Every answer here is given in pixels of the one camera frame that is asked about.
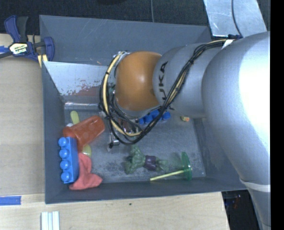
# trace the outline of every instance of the green plastic stake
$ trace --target green plastic stake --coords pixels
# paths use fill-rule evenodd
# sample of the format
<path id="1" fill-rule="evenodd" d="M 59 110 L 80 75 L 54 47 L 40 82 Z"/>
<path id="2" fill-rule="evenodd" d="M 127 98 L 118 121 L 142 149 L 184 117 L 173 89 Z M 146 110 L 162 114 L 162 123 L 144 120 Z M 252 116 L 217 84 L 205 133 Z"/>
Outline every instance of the green plastic stake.
<path id="1" fill-rule="evenodd" d="M 71 117 L 71 121 L 73 122 L 74 125 L 77 124 L 77 123 L 80 123 L 79 115 L 76 111 L 71 111 L 70 117 Z M 92 149 L 89 146 L 89 144 L 87 144 L 83 147 L 82 153 L 84 153 L 85 155 L 87 155 L 89 157 L 92 156 Z"/>
<path id="2" fill-rule="evenodd" d="M 172 175 L 178 175 L 178 174 L 183 173 L 184 179 L 187 181 L 190 181 L 192 179 L 192 167 L 191 167 L 190 160 L 186 152 L 181 153 L 181 161 L 182 161 L 182 170 L 151 177 L 150 180 L 154 181 L 154 180 L 162 179 L 162 178 L 169 177 Z"/>

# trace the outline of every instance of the black floor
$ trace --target black floor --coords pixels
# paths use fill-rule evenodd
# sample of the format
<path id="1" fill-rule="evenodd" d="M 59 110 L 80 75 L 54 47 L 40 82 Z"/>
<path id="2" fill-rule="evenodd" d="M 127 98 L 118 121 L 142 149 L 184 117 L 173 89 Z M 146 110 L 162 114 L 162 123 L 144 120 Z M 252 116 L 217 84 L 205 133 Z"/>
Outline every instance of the black floor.
<path id="1" fill-rule="evenodd" d="M 257 1 L 270 30 L 271 0 Z M 14 14 L 29 17 L 29 35 L 40 34 L 40 14 L 208 25 L 203 0 L 0 0 L 0 32 L 5 31 L 4 20 Z M 231 230 L 259 230 L 247 191 L 222 194 Z"/>

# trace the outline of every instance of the clamp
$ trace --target clamp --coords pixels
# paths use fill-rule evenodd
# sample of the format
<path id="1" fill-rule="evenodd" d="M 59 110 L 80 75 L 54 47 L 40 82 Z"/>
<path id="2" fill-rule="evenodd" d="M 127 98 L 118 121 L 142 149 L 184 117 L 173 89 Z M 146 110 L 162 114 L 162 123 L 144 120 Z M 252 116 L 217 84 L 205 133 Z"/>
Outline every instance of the clamp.
<path id="1" fill-rule="evenodd" d="M 12 15 L 5 20 L 5 29 L 7 34 L 13 39 L 13 43 L 8 46 L 8 52 L 0 54 L 0 59 L 7 56 L 14 56 L 24 57 L 38 62 L 40 55 L 37 53 L 36 48 L 45 46 L 47 60 L 51 61 L 55 54 L 53 39 L 51 37 L 45 37 L 44 40 L 39 43 L 32 44 L 28 42 L 26 35 L 27 20 L 27 16 L 18 17 L 16 15 Z"/>

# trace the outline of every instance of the green toy figure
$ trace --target green toy figure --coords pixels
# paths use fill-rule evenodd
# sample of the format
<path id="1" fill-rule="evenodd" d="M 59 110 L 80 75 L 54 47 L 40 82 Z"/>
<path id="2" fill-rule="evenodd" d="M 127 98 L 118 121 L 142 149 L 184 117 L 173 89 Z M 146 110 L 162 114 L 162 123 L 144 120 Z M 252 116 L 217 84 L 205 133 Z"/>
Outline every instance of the green toy figure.
<path id="1" fill-rule="evenodd" d="M 160 160 L 155 156 L 144 155 L 137 145 L 133 145 L 130 150 L 130 156 L 126 158 L 125 172 L 131 174 L 136 169 L 145 167 L 150 171 L 161 171 L 168 172 L 168 161 Z"/>

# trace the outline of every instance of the red cloth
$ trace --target red cloth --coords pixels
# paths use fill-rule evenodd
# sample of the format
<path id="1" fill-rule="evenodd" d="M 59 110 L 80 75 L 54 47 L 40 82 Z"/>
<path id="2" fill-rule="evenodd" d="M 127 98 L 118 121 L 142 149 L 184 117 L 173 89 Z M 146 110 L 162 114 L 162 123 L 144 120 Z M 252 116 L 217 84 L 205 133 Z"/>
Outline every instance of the red cloth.
<path id="1" fill-rule="evenodd" d="M 96 174 L 91 173 L 92 161 L 91 159 L 83 154 L 79 153 L 79 178 L 69 188 L 71 190 L 82 190 L 86 188 L 97 187 L 102 182 L 102 178 Z"/>

